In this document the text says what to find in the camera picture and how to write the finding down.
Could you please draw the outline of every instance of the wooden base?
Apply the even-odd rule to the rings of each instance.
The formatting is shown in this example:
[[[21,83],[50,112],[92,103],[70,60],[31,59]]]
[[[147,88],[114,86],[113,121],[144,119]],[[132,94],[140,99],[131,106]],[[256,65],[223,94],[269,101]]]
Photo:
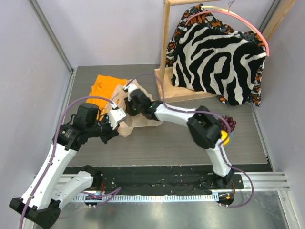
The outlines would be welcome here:
[[[154,70],[155,75],[160,79],[160,69]],[[168,103],[184,101],[184,100],[192,100],[192,99],[201,99],[201,98],[209,98],[216,96],[215,94],[211,94],[208,92],[195,92],[189,90],[184,87],[175,87],[172,85],[172,77],[173,77],[173,67],[165,68],[164,74],[164,98]],[[159,95],[162,98],[162,90],[160,84],[157,82]]]

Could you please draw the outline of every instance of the yellow object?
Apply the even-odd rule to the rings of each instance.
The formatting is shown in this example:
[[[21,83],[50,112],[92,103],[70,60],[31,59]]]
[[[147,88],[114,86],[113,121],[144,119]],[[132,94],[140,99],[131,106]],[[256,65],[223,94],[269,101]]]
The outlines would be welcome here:
[[[118,79],[107,75],[98,75],[94,85],[91,87],[89,96],[101,96],[110,99],[117,85],[126,85],[126,79]],[[100,110],[105,108],[107,102],[102,99],[87,99],[87,103],[99,106]]]
[[[226,137],[228,136],[228,133],[224,130],[221,131],[221,140],[225,140]],[[225,146],[226,144],[228,144],[228,142],[230,141],[230,136],[228,136],[228,139],[223,143],[223,145]]]

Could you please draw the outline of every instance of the yellow ball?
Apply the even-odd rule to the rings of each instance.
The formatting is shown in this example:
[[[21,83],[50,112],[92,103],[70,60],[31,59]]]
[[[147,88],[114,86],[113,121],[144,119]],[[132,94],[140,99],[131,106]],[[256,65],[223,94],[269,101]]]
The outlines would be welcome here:
[[[221,140],[225,140],[228,136],[228,133],[224,130],[221,131]],[[230,141],[230,137],[228,136],[227,140],[223,143],[223,145],[225,146],[226,144],[228,144],[228,142]]]

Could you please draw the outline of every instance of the black and white striped cloth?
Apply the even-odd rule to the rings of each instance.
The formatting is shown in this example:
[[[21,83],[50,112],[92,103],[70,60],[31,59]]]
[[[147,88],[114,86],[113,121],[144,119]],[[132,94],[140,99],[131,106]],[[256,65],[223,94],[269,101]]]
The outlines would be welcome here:
[[[175,55],[174,86],[222,95],[230,105],[240,105],[249,98],[266,52],[238,35],[194,24],[184,29]]]

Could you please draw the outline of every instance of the gray wall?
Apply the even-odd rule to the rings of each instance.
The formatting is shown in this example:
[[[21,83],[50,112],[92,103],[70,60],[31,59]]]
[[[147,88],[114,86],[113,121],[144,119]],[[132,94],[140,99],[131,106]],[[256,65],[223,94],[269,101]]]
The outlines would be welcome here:
[[[74,67],[160,63],[163,0],[38,2]],[[228,2],[207,2],[206,5],[226,8]],[[231,9],[258,27],[272,2],[237,0]],[[171,7],[169,36],[190,6]],[[249,30],[233,17],[221,14],[217,17],[237,30]]]
[[[305,2],[296,1],[269,41],[258,117],[276,170],[284,171],[305,220]]]
[[[2,1],[0,21],[0,222],[15,229],[10,199],[49,151],[69,73],[28,1]]]

